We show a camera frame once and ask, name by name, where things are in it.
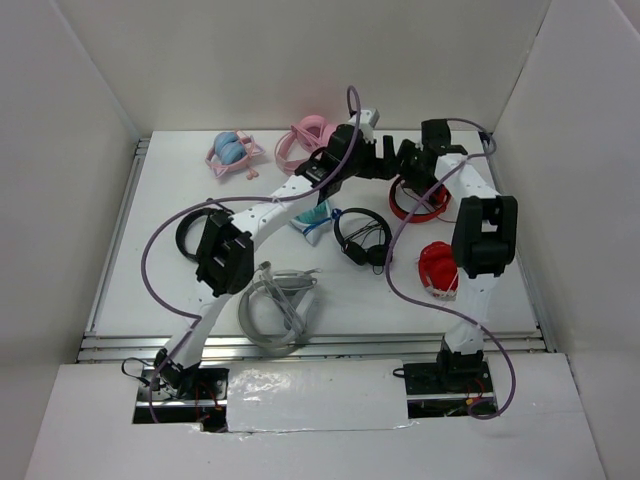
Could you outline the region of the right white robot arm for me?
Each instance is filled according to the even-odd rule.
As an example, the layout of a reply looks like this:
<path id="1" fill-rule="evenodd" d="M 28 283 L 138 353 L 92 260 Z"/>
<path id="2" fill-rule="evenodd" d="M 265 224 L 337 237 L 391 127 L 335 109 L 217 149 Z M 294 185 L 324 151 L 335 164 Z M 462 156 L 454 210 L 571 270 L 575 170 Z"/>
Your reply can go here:
<path id="1" fill-rule="evenodd" d="M 438 385 L 454 392 L 481 376 L 489 300 L 515 257 L 518 203 L 499 194 L 471 165 L 476 156 L 452 142 L 447 119 L 423 121 L 421 145 L 435 158 L 435 184 L 458 203 L 451 251 L 461 321 L 445 333 L 435 368 Z"/>

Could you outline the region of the red black headphones with cable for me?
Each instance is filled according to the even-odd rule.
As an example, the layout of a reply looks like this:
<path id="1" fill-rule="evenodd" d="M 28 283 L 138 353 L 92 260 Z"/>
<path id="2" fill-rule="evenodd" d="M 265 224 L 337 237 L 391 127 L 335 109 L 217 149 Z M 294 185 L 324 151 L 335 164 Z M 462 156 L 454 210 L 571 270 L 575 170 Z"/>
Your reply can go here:
<path id="1" fill-rule="evenodd" d="M 429 199 L 420 201 L 419 196 L 408 189 L 406 182 L 397 177 L 388 192 L 388 203 L 392 213 L 400 220 L 404 220 L 409 214 L 409 210 L 405 209 L 398 201 L 397 194 L 401 191 L 407 198 L 415 200 L 418 203 L 416 213 L 411 218 L 413 224 L 422 224 L 431 220 L 438 219 L 444 214 L 451 201 L 451 194 L 445 186 L 440 186 L 434 195 Z"/>

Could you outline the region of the grey headphones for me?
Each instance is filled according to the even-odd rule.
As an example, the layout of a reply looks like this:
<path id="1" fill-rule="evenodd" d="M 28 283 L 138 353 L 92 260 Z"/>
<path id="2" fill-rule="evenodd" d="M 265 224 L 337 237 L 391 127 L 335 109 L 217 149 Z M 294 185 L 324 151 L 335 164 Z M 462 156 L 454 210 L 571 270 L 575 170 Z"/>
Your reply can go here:
<path id="1" fill-rule="evenodd" d="M 304 336 L 319 306 L 315 288 L 321 269 L 273 270 L 269 261 L 255 270 L 250 284 L 242 293 L 237 307 L 237 319 L 244 336 L 269 355 L 293 351 Z M 284 332 L 278 335 L 262 333 L 251 311 L 253 299 L 269 300 L 277 310 Z"/>

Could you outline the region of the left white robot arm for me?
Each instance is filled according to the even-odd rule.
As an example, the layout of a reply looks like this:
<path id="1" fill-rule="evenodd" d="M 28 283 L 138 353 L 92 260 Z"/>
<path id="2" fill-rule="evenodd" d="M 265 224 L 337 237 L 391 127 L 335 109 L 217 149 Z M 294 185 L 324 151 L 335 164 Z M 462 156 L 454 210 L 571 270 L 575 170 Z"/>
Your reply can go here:
<path id="1" fill-rule="evenodd" d="M 214 302 L 206 314 L 180 310 L 153 289 L 147 272 L 151 248 L 144 247 L 141 277 L 150 296 L 166 310 L 190 320 L 180 336 L 173 336 L 156 354 L 154 376 L 170 396 L 182 399 L 196 387 L 206 340 L 226 303 L 243 291 L 254 276 L 255 251 L 273 233 L 304 211 L 339 192 L 351 177 L 389 180 L 399 170 L 391 136 L 378 142 L 360 124 L 341 124 L 327 145 L 315 149 L 287 181 L 269 196 L 247 196 L 249 208 L 239 213 L 226 209 L 227 198 L 193 205 L 175 214 L 176 219 L 204 211 L 206 220 L 196 249 L 197 281 L 208 286 Z"/>

